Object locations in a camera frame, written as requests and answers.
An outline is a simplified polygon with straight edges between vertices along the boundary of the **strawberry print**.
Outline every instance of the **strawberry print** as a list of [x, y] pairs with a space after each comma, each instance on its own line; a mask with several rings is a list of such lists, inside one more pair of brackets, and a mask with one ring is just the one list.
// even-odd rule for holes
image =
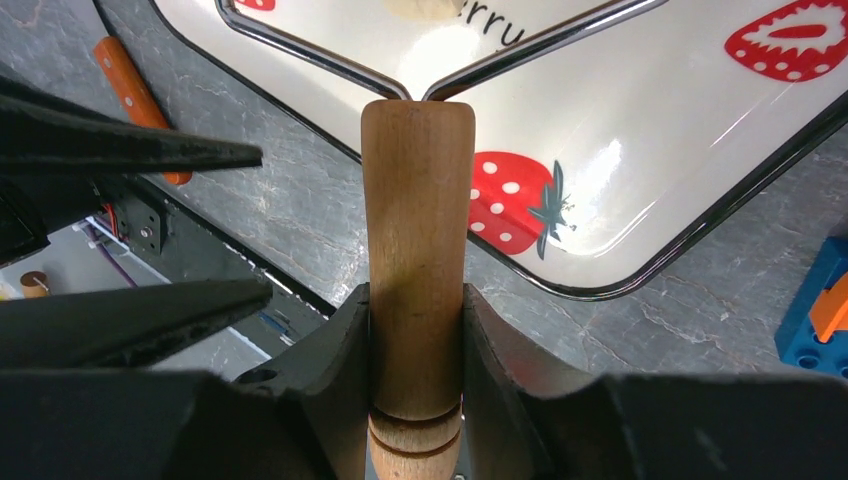
[[514, 153], [482, 152], [474, 156], [468, 227], [506, 255], [518, 255], [534, 244], [545, 258], [548, 237], [559, 240], [563, 211], [573, 205], [563, 198], [563, 175], [554, 162], [553, 176], [541, 163]]
[[256, 10], [265, 12], [270, 12], [277, 6], [277, 0], [236, 0], [236, 2], [245, 7], [255, 8]]
[[734, 33], [724, 45], [745, 67], [784, 82], [806, 82], [848, 56], [848, 0], [798, 0]]

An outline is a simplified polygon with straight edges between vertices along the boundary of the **knife blade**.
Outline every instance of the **knife blade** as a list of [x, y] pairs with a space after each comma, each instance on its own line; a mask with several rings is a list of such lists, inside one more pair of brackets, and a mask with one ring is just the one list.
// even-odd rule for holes
[[[126, 48], [117, 37], [109, 35], [94, 1], [71, 0], [69, 4], [74, 16], [92, 35], [94, 46], [91, 52], [109, 79], [109, 84], [129, 115], [130, 121], [141, 127], [170, 128]], [[164, 175], [165, 179], [174, 185], [183, 185], [191, 180], [190, 172]]]

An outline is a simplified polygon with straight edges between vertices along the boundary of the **metal rod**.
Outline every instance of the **metal rod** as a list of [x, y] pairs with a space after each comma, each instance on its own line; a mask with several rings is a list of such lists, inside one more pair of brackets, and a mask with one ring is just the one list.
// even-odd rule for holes
[[424, 101], [444, 101], [566, 45], [602, 32], [668, 0], [613, 0], [543, 30], [437, 81]]
[[234, 0], [216, 0], [218, 13], [233, 30], [334, 73], [388, 99], [412, 100], [400, 82], [325, 48], [242, 15]]

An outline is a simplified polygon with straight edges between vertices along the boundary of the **blue toy block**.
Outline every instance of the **blue toy block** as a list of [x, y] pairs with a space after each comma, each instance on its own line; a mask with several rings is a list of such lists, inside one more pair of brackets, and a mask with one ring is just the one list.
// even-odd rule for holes
[[848, 240], [828, 238], [774, 335], [780, 361], [848, 378], [848, 331], [837, 331], [829, 342], [822, 343], [810, 321], [810, 310], [819, 294], [831, 289], [846, 273]]

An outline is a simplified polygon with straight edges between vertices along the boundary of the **white tray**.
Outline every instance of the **white tray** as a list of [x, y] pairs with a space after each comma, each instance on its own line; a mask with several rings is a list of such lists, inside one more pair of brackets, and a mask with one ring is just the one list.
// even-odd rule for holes
[[[244, 14], [415, 98], [522, 31], [603, 3], [469, 0], [454, 20], [412, 23], [381, 0], [245, 1]], [[232, 31], [213, 0], [151, 2], [180, 38], [358, 160], [375, 95]], [[846, 32], [848, 0], [670, 0], [455, 97], [477, 113], [469, 227], [560, 295], [636, 288], [848, 120]], [[546, 230], [528, 209], [557, 166], [564, 222]]]

